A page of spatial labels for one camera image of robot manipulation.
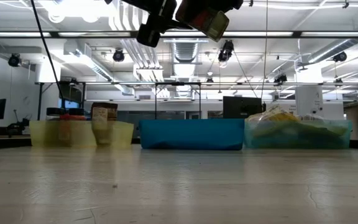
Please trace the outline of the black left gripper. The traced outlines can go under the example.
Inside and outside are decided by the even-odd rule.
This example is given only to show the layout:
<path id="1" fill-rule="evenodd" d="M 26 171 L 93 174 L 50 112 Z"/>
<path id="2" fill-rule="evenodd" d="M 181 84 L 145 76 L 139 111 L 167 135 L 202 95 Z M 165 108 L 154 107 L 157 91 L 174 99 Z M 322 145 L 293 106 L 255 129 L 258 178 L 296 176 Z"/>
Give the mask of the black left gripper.
<path id="1" fill-rule="evenodd" d="M 171 29 L 185 29 L 192 30 L 193 28 L 184 23 L 175 21 L 173 19 L 175 9 L 178 4 L 176 0 L 122 0 L 123 2 L 138 8 L 143 12 L 147 12 L 148 16 L 145 22 L 140 22 L 139 30 L 136 37 L 138 43 L 148 46 L 156 47 L 160 40 L 160 33 L 156 30 L 171 30 Z"/>

